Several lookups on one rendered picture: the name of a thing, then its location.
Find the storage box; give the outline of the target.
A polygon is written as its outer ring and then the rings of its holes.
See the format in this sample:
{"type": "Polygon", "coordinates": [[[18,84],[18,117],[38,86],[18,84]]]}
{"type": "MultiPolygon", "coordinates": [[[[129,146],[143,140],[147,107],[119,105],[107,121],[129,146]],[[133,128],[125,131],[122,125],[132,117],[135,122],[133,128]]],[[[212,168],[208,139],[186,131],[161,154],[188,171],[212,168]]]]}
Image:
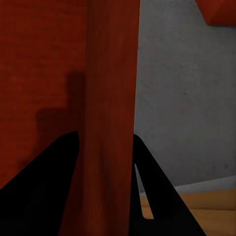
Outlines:
{"type": "Polygon", "coordinates": [[[0,189],[80,149],[58,236],[128,236],[140,0],[0,0],[0,189]]]}
{"type": "Polygon", "coordinates": [[[208,26],[236,26],[236,0],[195,1],[208,26]]]}

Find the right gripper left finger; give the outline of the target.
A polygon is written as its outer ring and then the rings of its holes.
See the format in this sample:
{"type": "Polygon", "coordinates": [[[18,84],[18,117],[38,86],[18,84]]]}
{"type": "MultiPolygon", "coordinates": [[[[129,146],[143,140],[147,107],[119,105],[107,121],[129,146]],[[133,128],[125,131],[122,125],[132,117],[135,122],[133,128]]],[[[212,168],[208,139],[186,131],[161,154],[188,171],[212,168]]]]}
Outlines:
{"type": "Polygon", "coordinates": [[[0,236],[58,236],[79,149],[60,136],[0,189],[0,236]]]}

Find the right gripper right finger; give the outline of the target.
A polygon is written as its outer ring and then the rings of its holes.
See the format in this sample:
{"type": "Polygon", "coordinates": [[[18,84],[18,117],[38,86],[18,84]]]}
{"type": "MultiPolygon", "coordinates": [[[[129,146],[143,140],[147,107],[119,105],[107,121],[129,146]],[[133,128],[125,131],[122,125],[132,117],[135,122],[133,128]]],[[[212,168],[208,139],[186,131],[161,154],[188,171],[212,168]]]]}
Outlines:
{"type": "Polygon", "coordinates": [[[206,236],[143,140],[133,135],[128,236],[206,236]],[[135,164],[154,219],[143,217],[135,164]]]}

